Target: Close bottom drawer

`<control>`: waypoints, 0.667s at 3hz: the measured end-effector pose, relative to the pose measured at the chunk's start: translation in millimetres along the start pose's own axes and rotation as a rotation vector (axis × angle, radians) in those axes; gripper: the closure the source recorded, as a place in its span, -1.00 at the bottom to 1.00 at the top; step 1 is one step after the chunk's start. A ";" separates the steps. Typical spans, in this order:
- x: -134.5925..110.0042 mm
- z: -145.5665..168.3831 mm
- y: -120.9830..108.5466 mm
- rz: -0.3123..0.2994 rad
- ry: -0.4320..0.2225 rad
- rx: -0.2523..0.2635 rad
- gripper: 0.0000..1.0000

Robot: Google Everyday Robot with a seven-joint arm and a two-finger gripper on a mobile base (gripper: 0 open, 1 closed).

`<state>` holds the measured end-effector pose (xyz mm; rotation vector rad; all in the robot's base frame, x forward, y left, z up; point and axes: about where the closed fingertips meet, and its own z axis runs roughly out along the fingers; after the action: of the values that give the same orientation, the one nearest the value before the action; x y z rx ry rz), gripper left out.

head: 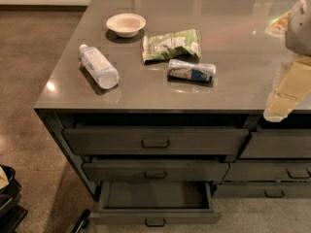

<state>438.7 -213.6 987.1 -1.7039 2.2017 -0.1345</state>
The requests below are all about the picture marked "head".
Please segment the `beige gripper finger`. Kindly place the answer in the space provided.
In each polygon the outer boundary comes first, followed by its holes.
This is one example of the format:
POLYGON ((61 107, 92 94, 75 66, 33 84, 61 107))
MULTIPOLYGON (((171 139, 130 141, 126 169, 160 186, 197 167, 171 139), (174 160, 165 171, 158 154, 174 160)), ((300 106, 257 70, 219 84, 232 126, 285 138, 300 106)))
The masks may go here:
POLYGON ((276 73, 263 117, 269 122, 285 119, 311 92, 311 57, 283 65, 276 73))

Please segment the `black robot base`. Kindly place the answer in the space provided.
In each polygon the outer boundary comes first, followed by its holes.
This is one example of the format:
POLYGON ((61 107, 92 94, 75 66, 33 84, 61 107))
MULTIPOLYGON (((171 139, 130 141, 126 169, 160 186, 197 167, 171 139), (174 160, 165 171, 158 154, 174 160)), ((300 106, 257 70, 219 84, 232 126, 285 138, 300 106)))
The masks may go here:
POLYGON ((21 185, 16 180, 16 171, 5 165, 0 168, 4 183, 0 188, 0 233, 17 233, 16 229, 28 211, 18 204, 21 185))

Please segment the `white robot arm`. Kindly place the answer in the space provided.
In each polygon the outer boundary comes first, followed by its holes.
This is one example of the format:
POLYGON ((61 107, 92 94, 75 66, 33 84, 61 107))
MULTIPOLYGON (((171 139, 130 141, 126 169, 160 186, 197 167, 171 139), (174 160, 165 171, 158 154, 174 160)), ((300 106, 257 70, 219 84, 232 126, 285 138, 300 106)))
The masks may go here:
POLYGON ((286 48, 298 55, 277 70, 267 97, 264 119, 280 122, 311 92, 311 0, 298 0, 265 32, 283 36, 286 48))

